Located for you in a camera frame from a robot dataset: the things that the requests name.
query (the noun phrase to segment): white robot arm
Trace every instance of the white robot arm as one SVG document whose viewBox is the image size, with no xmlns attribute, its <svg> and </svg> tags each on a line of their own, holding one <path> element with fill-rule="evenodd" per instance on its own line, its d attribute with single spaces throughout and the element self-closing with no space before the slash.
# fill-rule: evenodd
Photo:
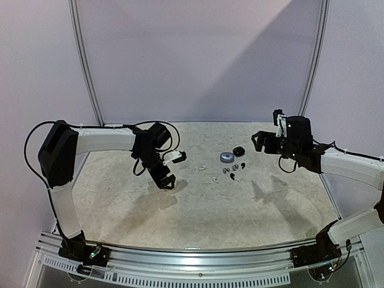
<svg viewBox="0 0 384 288">
<path fill-rule="evenodd" d="M 148 170 L 158 188 L 173 189 L 176 178 L 168 175 L 167 165 L 184 161 L 186 154 L 176 148 L 167 149 L 167 152 L 161 150 L 170 138 L 169 130 L 159 122 L 147 130 L 134 125 L 89 128 L 65 121 L 54 122 L 38 153 L 38 160 L 49 186 L 50 202 L 63 238 L 60 256 L 78 260 L 84 265 L 105 266 L 109 255 L 107 248 L 86 243 L 77 220 L 72 197 L 75 156 L 94 151 L 131 151 L 131 156 L 137 162 L 141 160 L 144 170 Z M 163 157 L 160 157 L 160 152 L 164 152 Z"/>
<path fill-rule="evenodd" d="M 384 162 L 383 159 L 341 150 L 335 143 L 314 144 L 309 119 L 303 116 L 286 117 L 274 111 L 277 132 L 260 131 L 252 136 L 256 151 L 281 154 L 280 159 L 296 161 L 295 166 L 315 173 L 340 175 L 365 183 L 382 192 L 382 198 L 366 211 L 327 225 L 316 236 L 316 244 L 292 250 L 295 266 L 310 265 L 341 255 L 339 244 L 371 229 L 384 226 Z"/>
</svg>

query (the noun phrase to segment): white backdrop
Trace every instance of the white backdrop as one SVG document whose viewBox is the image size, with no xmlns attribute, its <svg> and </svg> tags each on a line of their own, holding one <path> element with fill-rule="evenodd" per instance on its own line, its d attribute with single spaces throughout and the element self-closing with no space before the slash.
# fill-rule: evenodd
<svg viewBox="0 0 384 288">
<path fill-rule="evenodd" d="M 384 155 L 384 3 L 331 1 L 325 39 L 306 116 L 321 142 Z M 380 193 L 328 175 L 343 217 L 368 208 Z M 384 229 L 361 236 L 377 287 L 384 287 Z"/>
<path fill-rule="evenodd" d="M 96 121 L 67 1 L 3 1 L 0 38 L 0 287 L 21 288 L 38 237 L 54 222 L 44 185 L 24 163 L 25 138 L 45 120 Z M 37 169 L 48 129 L 29 143 Z"/>
<path fill-rule="evenodd" d="M 295 114 L 321 0 L 81 0 L 106 123 L 271 121 Z"/>
</svg>

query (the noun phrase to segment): small object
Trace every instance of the small object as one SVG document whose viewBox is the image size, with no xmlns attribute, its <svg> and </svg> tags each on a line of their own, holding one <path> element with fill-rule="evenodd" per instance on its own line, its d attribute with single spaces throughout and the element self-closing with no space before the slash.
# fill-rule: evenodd
<svg viewBox="0 0 384 288">
<path fill-rule="evenodd" d="M 241 157 L 245 154 L 245 149 L 241 146 L 239 147 L 236 147 L 234 150 L 233 150 L 233 154 L 236 156 L 236 157 Z"/>
<path fill-rule="evenodd" d="M 223 152 L 220 154 L 220 161 L 223 163 L 232 163 L 235 160 L 235 156 L 231 152 Z"/>
</svg>

